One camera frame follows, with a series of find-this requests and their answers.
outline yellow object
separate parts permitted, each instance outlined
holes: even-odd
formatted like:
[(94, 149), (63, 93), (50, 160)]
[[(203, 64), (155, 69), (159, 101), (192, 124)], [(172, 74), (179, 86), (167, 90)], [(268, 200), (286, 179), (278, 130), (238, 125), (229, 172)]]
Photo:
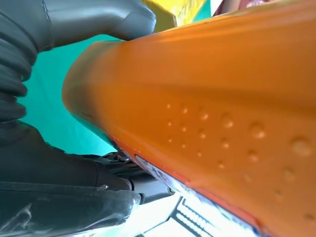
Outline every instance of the yellow object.
[(150, 8), (157, 18), (154, 33), (165, 31), (176, 27), (176, 16), (164, 9), (162, 6), (150, 0), (142, 0), (147, 7)]
[(176, 17), (176, 26), (189, 24), (198, 13), (206, 0), (142, 0), (153, 2)]

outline black mechanical part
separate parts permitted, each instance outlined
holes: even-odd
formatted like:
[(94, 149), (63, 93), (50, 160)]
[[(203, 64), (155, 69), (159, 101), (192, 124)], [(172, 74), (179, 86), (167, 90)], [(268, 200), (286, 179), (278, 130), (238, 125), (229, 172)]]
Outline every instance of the black mechanical part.
[(133, 40), (151, 34), (155, 16), (140, 0), (0, 0), (0, 121), (26, 114), (26, 96), (38, 53), (109, 34)]
[(25, 135), (12, 145), (0, 148), (0, 181), (99, 187), (130, 190), (105, 165), (72, 156), (47, 146), (35, 128), (26, 126)]
[(146, 204), (175, 194), (167, 185), (155, 179), (132, 161), (120, 160), (120, 154), (121, 152), (109, 154), (109, 158), (111, 159), (105, 156), (91, 157), (91, 159), (101, 162), (114, 175), (121, 177), (125, 181), (130, 181), (131, 190), (142, 194), (140, 204)]
[(115, 226), (140, 201), (130, 191), (2, 182), (0, 236), (64, 236)]

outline teal background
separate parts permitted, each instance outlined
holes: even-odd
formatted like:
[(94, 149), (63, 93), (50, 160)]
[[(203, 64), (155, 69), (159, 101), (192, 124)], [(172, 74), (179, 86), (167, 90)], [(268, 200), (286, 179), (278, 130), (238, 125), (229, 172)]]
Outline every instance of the teal background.
[[(210, 0), (195, 21), (207, 17), (210, 17)], [(27, 115), (22, 120), (38, 129), (46, 142), (68, 153), (103, 155), (113, 151), (112, 146), (74, 119), (62, 103), (63, 82), (69, 67), (91, 43), (101, 40), (117, 39), (97, 36), (39, 54), (32, 77), (25, 83), (28, 95), (19, 99), (27, 108)]]

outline orange plastic surface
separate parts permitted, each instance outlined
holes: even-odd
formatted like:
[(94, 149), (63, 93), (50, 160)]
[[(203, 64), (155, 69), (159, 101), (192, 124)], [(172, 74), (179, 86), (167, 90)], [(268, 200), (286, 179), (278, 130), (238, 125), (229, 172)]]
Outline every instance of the orange plastic surface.
[(72, 114), (274, 236), (316, 236), (316, 1), (97, 43)]

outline green wall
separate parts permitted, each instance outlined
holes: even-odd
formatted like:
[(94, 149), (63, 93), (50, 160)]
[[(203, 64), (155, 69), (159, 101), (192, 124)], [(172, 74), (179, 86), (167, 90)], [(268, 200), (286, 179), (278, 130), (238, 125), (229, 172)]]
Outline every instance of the green wall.
[[(210, 0), (207, 1), (195, 20), (210, 17), (210, 6)], [(72, 63), (91, 43), (100, 40), (116, 39), (97, 36), (41, 53), (32, 77), (26, 82), (28, 95), (19, 99), (27, 108), (27, 115), (22, 120), (38, 129), (46, 142), (68, 153), (103, 155), (112, 151), (110, 145), (71, 116), (61, 98), (63, 79)]]

